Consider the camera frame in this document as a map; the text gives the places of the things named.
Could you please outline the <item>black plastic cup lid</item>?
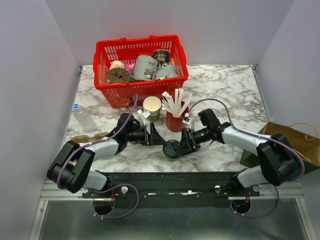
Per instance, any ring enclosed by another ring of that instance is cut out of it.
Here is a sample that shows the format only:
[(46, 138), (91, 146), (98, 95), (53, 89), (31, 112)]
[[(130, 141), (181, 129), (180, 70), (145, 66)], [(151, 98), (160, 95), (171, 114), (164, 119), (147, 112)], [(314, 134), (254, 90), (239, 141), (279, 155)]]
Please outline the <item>black plastic cup lid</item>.
[(179, 146), (179, 141), (171, 139), (167, 141), (167, 144), (163, 146), (162, 148), (162, 152), (166, 151), (166, 152), (176, 152), (176, 149)]

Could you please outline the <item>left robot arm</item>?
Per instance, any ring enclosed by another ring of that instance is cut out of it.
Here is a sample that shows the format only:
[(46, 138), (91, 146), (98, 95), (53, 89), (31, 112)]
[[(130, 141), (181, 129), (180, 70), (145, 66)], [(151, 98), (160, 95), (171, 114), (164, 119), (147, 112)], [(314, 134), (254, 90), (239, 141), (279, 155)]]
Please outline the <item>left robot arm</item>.
[(102, 139), (85, 144), (67, 141), (48, 168), (46, 177), (71, 193), (91, 189), (99, 197), (107, 197), (111, 191), (109, 178), (105, 173), (91, 171), (92, 163), (121, 153), (129, 142), (142, 146), (166, 145), (153, 123), (148, 131), (133, 115), (123, 113), (116, 127)]

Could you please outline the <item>stack of green paper cups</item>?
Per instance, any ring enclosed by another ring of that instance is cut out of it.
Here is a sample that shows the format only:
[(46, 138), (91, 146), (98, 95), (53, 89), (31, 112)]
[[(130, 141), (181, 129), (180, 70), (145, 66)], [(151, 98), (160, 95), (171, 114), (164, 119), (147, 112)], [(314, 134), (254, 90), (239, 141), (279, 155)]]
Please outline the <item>stack of green paper cups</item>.
[(162, 102), (156, 96), (149, 96), (143, 101), (143, 109), (150, 113), (147, 119), (150, 122), (156, 122), (160, 118)]

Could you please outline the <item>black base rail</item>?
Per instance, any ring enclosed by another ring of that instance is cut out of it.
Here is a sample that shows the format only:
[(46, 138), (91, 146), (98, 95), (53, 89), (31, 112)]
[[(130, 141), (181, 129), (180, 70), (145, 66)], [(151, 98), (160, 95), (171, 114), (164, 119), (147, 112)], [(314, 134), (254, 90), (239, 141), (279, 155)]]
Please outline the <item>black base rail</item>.
[(236, 172), (107, 172), (107, 187), (114, 192), (89, 190), (82, 196), (101, 204), (114, 198), (117, 209), (140, 208), (227, 208), (229, 200), (258, 197), (252, 187), (232, 181)]

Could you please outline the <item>green paper coffee cup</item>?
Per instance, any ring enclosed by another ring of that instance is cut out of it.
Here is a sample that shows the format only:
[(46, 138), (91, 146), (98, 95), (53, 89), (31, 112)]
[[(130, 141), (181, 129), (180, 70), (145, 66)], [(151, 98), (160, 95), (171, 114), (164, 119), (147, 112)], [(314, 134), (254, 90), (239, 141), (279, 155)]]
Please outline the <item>green paper coffee cup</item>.
[(169, 161), (169, 162), (175, 162), (178, 159), (181, 158), (181, 156), (176, 156), (175, 155), (175, 151), (163, 151), (163, 154), (165, 155), (165, 158)]

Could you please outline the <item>beige cup in basket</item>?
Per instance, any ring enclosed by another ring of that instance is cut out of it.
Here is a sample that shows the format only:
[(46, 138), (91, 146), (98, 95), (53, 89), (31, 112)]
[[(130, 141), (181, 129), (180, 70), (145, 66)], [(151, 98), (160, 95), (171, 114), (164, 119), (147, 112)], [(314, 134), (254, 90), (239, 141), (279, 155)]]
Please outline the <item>beige cup in basket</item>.
[(111, 62), (109, 70), (115, 69), (115, 68), (120, 68), (120, 69), (124, 69), (125, 65), (122, 61), (120, 60), (114, 60)]

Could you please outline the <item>white wrapped straws bundle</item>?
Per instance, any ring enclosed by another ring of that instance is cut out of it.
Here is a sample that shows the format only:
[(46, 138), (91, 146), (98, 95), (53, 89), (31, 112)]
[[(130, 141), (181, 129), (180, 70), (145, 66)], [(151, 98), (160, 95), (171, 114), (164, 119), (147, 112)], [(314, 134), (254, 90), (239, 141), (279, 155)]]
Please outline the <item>white wrapped straws bundle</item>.
[(164, 91), (162, 93), (161, 109), (165, 110), (167, 113), (170, 113), (175, 118), (179, 118), (185, 114), (188, 114), (189, 111), (187, 108), (193, 100), (193, 94), (190, 93), (185, 100), (183, 100), (183, 96), (183, 88), (176, 88), (173, 95), (170, 95), (167, 91)]

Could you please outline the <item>brown cardboard cup carrier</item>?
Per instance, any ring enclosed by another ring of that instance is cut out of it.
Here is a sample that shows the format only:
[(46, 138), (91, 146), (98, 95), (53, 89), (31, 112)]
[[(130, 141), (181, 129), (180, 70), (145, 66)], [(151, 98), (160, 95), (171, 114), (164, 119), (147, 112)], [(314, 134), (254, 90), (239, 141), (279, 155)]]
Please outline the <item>brown cardboard cup carrier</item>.
[(83, 134), (83, 135), (74, 136), (70, 140), (77, 144), (82, 144), (82, 143), (86, 144), (86, 143), (102, 140), (108, 134), (109, 134), (108, 132), (100, 132), (93, 136)]

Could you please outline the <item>brown paper bag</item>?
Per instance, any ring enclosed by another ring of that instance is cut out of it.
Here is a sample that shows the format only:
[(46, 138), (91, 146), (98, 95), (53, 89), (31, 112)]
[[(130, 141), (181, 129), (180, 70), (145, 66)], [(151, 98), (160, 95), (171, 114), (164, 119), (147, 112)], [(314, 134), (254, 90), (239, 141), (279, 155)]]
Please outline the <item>brown paper bag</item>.
[[(295, 125), (308, 125), (315, 130), (314, 135), (309, 135), (293, 129)], [(320, 139), (318, 138), (317, 128), (307, 122), (298, 122), (289, 126), (268, 122), (262, 130), (265, 135), (282, 134), (284, 135), (291, 147), (302, 157), (306, 163), (314, 166), (320, 166)]]

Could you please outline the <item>grey cloth in basket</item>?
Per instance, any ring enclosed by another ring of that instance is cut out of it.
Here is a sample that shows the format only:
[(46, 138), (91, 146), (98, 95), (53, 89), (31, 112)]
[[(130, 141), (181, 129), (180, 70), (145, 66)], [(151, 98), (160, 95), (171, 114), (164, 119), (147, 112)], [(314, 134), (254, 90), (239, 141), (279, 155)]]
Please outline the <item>grey cloth in basket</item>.
[(155, 73), (156, 79), (176, 78), (179, 77), (179, 73), (174, 64), (169, 64), (159, 68)]

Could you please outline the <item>clear plastic water bottle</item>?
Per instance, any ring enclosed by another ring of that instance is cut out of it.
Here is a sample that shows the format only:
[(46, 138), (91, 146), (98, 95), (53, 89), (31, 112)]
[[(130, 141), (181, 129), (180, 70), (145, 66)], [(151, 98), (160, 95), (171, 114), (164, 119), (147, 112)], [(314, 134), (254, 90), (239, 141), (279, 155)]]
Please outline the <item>clear plastic water bottle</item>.
[(94, 120), (85, 107), (81, 106), (78, 103), (74, 103), (72, 106), (72, 113), (85, 131), (90, 132), (94, 131), (97, 128)]

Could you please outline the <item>brown crumpled cloth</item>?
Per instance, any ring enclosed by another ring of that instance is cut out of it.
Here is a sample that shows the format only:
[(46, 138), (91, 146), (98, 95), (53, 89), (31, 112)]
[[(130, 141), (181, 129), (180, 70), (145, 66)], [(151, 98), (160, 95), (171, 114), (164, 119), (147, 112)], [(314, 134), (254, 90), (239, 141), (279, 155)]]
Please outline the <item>brown crumpled cloth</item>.
[(131, 74), (120, 67), (115, 67), (107, 72), (107, 79), (112, 84), (123, 84), (131, 81)]

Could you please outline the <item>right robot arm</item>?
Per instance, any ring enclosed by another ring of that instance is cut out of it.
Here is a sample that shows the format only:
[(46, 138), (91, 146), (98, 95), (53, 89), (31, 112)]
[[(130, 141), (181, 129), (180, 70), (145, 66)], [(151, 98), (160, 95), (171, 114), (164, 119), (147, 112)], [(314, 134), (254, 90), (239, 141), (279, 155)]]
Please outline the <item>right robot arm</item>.
[(280, 186), (290, 181), (302, 169), (297, 156), (284, 135), (275, 136), (245, 134), (236, 130), (229, 122), (220, 123), (213, 110), (207, 108), (198, 113), (203, 128), (197, 131), (183, 129), (175, 157), (182, 157), (200, 148), (200, 144), (212, 140), (234, 145), (256, 155), (259, 164), (237, 173), (230, 183), (230, 191), (241, 196), (248, 188), (260, 184)]

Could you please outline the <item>red straw holder cup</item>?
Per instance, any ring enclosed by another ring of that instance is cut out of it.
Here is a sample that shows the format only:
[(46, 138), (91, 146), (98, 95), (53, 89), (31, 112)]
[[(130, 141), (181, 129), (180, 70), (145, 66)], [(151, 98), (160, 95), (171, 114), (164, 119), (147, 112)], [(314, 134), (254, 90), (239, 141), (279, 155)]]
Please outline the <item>red straw holder cup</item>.
[(174, 133), (178, 133), (185, 127), (183, 119), (185, 114), (189, 111), (187, 107), (180, 117), (174, 117), (170, 112), (166, 112), (166, 127)]

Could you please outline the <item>black printed can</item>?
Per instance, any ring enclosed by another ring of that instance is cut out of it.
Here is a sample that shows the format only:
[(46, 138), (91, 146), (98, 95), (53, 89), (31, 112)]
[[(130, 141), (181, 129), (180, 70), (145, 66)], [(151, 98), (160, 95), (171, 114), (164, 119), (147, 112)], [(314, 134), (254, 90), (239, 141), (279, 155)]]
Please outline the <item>black printed can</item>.
[(165, 49), (157, 49), (153, 52), (152, 58), (157, 61), (157, 70), (162, 70), (164, 67), (171, 64), (171, 53)]

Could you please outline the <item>grey printed cup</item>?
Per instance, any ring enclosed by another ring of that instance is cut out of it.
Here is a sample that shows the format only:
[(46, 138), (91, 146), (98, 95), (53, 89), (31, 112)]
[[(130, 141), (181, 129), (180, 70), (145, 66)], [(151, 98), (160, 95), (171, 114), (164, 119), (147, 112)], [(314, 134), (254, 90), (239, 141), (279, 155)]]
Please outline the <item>grey printed cup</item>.
[(158, 62), (149, 55), (139, 55), (133, 70), (136, 81), (153, 81), (155, 79)]

